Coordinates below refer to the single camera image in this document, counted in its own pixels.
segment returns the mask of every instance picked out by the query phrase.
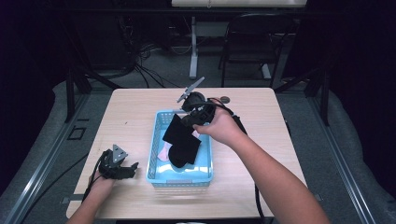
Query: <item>black chair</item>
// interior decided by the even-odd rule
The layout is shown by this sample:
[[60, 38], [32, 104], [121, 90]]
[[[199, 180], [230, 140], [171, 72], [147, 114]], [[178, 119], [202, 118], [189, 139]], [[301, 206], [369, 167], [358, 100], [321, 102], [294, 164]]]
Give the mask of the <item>black chair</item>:
[[248, 13], [233, 18], [227, 27], [219, 61], [219, 69], [222, 67], [221, 87], [224, 87], [227, 63], [256, 63], [259, 70], [267, 63], [274, 65], [272, 88], [284, 39], [294, 25], [293, 19], [285, 15]]

